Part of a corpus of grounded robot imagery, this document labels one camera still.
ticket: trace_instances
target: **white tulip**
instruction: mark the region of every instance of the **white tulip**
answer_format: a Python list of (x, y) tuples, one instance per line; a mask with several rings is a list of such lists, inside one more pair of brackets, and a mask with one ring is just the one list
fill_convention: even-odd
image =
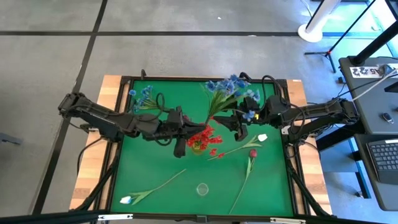
[(131, 196), (125, 196), (120, 200), (120, 203), (123, 204), (130, 204), (131, 203)]
[(267, 134), (259, 134), (258, 138), (259, 141), (265, 141), (268, 138), (268, 136)]

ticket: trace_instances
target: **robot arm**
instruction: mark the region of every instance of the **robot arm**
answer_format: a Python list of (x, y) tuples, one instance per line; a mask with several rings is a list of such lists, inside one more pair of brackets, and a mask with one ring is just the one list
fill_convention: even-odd
[[(230, 117), (214, 116), (217, 122), (226, 126), (230, 131), (237, 132), (235, 134), (237, 141), (243, 140), (248, 135), (246, 125), (269, 124), (278, 129), (288, 127), (287, 133), (285, 133), (288, 135), (288, 143), (299, 145), (309, 134), (317, 133), (333, 124), (354, 124), (359, 118), (353, 102), (341, 98), (316, 105), (292, 107), (281, 96), (272, 95), (260, 108), (257, 102), (247, 96), (242, 103), (239, 105), (237, 103), (232, 104), (229, 109), (237, 109), (245, 113), (254, 112), (254, 118), (250, 121), (244, 119), (243, 114), (236, 112), (236, 110), (233, 110), (233, 115)], [(303, 123), (299, 128), (294, 126), (294, 121), (312, 118), (317, 119), (307, 124)]]
[(112, 142), (121, 141), (124, 135), (136, 138), (141, 133), (143, 139), (156, 141), (163, 146), (170, 144), (172, 139), (177, 139), (174, 148), (174, 156), (177, 158), (185, 155), (186, 140), (205, 130), (204, 124), (185, 119), (180, 106), (168, 111), (167, 120), (160, 121), (153, 114), (117, 113), (90, 101), (82, 93), (70, 93), (65, 96), (58, 110), (64, 118), (85, 120)]

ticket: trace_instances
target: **clear glass cup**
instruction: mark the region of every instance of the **clear glass cup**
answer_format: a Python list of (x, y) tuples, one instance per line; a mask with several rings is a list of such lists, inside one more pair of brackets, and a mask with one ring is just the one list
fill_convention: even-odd
[(205, 183), (200, 183), (197, 187), (197, 193), (200, 196), (205, 196), (209, 192), (209, 187)]

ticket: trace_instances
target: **gray floor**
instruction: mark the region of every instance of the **gray floor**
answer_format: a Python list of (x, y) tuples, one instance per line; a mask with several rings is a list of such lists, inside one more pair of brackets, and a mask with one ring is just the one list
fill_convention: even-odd
[[(309, 2), (312, 12), (318, 3)], [(92, 30), (100, 0), (0, 0), (0, 30)], [(343, 3), (326, 31), (343, 32), (366, 7)], [(345, 13), (352, 10), (352, 15)], [(250, 3), (226, 1), (109, 1), (100, 30), (224, 30), (295, 32), (309, 20), (300, 0)], [(374, 32), (370, 14), (354, 28)], [(75, 82), (89, 37), (0, 36), (0, 132), (19, 136), (21, 146), (0, 144), (0, 216), (29, 213), (31, 201), (60, 123), (57, 106)], [(329, 61), (306, 51), (327, 50), (336, 38), (311, 44), (298, 37), (98, 37), (81, 91), (96, 100), (104, 74), (226, 77), (245, 71), (254, 78), (301, 79), (307, 100), (322, 102), (337, 95), (340, 73)], [(345, 39), (333, 60), (355, 55), (371, 40)], [(383, 47), (376, 55), (390, 55)], [(68, 209), (75, 185), (76, 159), (86, 134), (70, 128), (44, 212)], [(325, 174), (333, 213), (343, 218), (393, 222), (375, 199), (352, 196), (355, 176)]]

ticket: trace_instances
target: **white stand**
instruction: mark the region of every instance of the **white stand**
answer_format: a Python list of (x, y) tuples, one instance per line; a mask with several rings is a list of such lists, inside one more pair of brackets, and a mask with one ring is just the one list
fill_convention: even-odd
[(324, 0), (319, 6), (315, 14), (312, 16), (310, 23), (303, 24), (298, 28), (298, 35), (308, 42), (319, 42), (322, 40), (322, 29), (328, 20), (328, 15), (332, 13), (341, 0)]

